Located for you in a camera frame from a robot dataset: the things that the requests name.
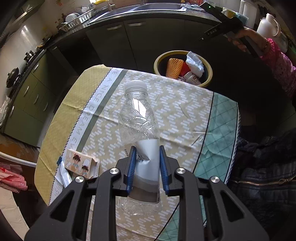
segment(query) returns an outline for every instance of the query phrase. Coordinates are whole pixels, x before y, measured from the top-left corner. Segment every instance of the bottle bottom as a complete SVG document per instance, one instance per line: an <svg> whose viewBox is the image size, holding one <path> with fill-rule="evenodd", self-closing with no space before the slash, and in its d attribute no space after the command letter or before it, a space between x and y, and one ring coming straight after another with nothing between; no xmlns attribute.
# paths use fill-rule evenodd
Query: bottle bottom
<svg viewBox="0 0 296 241"><path fill-rule="evenodd" d="M124 212L130 215L151 216L159 213L162 209L161 201L158 203L141 202L130 197L120 197L118 204Z"/></svg>

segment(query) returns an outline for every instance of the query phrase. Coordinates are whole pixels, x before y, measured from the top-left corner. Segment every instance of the cabinet handle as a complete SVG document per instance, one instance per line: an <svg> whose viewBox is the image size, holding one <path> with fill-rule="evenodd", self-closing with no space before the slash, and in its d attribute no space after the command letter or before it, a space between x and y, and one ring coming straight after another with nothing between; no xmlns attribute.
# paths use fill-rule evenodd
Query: cabinet handle
<svg viewBox="0 0 296 241"><path fill-rule="evenodd" d="M28 92L28 89L29 89L29 86L27 87L25 93L24 93L24 96L26 95L26 93Z"/></svg>
<svg viewBox="0 0 296 241"><path fill-rule="evenodd" d="M39 63L35 66L32 72L34 72L38 68L38 66L39 66Z"/></svg>
<svg viewBox="0 0 296 241"><path fill-rule="evenodd" d="M12 113L13 113L13 110L14 110L14 108L15 108L15 106L13 106L13 107L12 107L9 117L11 117L11 115L12 115Z"/></svg>
<svg viewBox="0 0 296 241"><path fill-rule="evenodd" d="M118 28L121 28L122 25L117 25L115 27L111 27L111 28L106 28L107 30L114 30L114 29L118 29Z"/></svg>
<svg viewBox="0 0 296 241"><path fill-rule="evenodd" d="M39 94L37 94L37 97L36 97L36 99L35 99L35 101L34 101L33 104L36 104L36 102L37 102L37 100L38 100L38 97L39 97Z"/></svg>
<svg viewBox="0 0 296 241"><path fill-rule="evenodd" d="M134 27L134 26L141 26L141 25L145 25L146 22L141 22L141 23L129 23L128 26L129 27Z"/></svg>
<svg viewBox="0 0 296 241"><path fill-rule="evenodd" d="M43 109L43 111L45 111L45 110L46 110L47 106L48 106L48 102L46 102L46 106L45 106L45 108Z"/></svg>

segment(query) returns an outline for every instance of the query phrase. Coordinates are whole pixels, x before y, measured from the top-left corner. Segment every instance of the metal bolt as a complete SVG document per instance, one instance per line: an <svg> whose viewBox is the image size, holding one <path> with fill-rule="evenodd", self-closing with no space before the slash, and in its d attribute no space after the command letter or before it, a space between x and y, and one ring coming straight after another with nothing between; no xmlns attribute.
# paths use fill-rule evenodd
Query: metal bolt
<svg viewBox="0 0 296 241"><path fill-rule="evenodd" d="M79 176L79 177L75 178L75 182L77 182L77 183L81 183L83 181L84 181L84 178L82 176Z"/></svg>
<svg viewBox="0 0 296 241"><path fill-rule="evenodd" d="M213 177L211 177L211 181L213 183L218 183L220 181L220 179L218 177L216 177L216 176L213 176Z"/></svg>
<svg viewBox="0 0 296 241"><path fill-rule="evenodd" d="M182 168L182 167L177 168L177 173L179 173L179 174L184 174L185 171L186 170L184 168Z"/></svg>
<svg viewBox="0 0 296 241"><path fill-rule="evenodd" d="M114 168L110 169L110 173L111 174L117 174L117 173L119 173L119 170L116 167L114 167Z"/></svg>

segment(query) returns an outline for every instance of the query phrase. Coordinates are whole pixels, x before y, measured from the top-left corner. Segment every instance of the pink sleeve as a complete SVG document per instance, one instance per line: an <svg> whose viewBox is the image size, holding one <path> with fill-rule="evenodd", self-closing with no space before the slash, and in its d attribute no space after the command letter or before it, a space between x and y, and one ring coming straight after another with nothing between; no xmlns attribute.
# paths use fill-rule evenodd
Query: pink sleeve
<svg viewBox="0 0 296 241"><path fill-rule="evenodd" d="M271 68L274 78L279 81L288 97L292 98L296 91L296 68L272 39L267 40L271 44L270 51L260 58Z"/></svg>

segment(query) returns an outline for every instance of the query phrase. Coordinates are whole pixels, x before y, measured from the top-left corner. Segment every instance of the trash can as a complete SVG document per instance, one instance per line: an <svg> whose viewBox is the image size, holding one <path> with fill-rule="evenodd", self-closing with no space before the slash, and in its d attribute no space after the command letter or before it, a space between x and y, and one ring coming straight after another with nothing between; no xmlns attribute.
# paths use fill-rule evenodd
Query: trash can
<svg viewBox="0 0 296 241"><path fill-rule="evenodd" d="M154 66L153 66L154 73L157 75L165 76L168 60L170 58L178 58L186 61L187 59L186 55L188 53L189 53L188 51L184 51L184 50L173 50L173 51L163 53L154 62ZM203 57L199 55L198 57L204 64L204 73L202 74L201 78L199 78L199 81L201 82L201 84L198 86L205 88L209 85L209 83L212 80L213 70L208 61L206 61Z"/></svg>

